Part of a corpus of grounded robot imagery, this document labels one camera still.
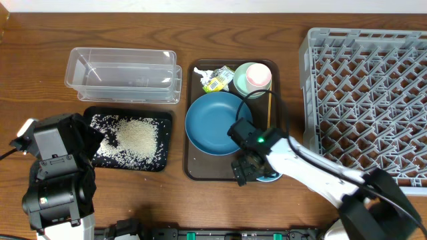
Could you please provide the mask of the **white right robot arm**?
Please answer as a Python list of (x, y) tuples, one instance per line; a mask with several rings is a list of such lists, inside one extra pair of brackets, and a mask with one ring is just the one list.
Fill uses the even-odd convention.
[(281, 129), (266, 131), (240, 121), (228, 131), (244, 151), (232, 163), (238, 184), (271, 172), (287, 175), (329, 201), (339, 219), (324, 239), (407, 239), (426, 231), (417, 210), (385, 171), (370, 174), (333, 163)]

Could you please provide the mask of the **dark blue bowl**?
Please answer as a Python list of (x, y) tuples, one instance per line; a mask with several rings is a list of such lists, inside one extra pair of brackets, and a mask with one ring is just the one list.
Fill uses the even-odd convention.
[(200, 151), (229, 155), (240, 149), (228, 136), (236, 115), (253, 121), (250, 108), (238, 96), (222, 91), (207, 93), (190, 105), (185, 116), (185, 132)]

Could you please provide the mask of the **pink cup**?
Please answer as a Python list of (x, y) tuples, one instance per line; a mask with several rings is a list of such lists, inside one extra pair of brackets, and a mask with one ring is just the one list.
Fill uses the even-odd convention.
[(259, 89), (269, 89), (271, 81), (272, 72), (264, 64), (254, 63), (246, 70), (246, 88), (249, 92)]

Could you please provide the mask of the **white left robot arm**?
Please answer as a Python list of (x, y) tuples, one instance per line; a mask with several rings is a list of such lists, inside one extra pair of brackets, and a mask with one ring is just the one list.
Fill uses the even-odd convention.
[(22, 135), (25, 151), (36, 161), (22, 208), (32, 230), (70, 223), (77, 227), (94, 212), (95, 171), (91, 160), (103, 134), (78, 114), (63, 114), (33, 122)]

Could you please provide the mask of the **light blue bowl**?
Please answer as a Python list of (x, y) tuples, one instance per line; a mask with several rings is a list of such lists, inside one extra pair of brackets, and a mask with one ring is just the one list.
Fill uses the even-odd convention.
[(257, 180), (264, 183), (274, 182), (282, 176), (281, 173), (274, 173), (272, 175), (267, 175), (263, 177), (258, 177)]

